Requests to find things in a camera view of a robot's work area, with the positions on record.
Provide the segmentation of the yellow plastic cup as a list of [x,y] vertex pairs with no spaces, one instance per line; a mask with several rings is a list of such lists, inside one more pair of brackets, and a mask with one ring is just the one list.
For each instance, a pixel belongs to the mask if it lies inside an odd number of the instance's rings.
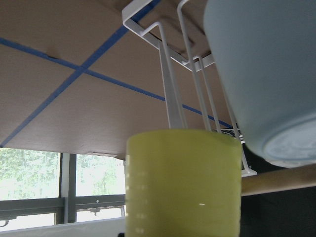
[[237,237],[242,145],[197,129],[130,137],[126,145],[127,237]]

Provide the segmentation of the light blue plastic cup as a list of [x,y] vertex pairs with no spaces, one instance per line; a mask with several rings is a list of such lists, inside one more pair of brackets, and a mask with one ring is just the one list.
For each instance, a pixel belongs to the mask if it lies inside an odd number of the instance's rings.
[[204,31],[249,150],[278,165],[314,163],[315,1],[210,0]]

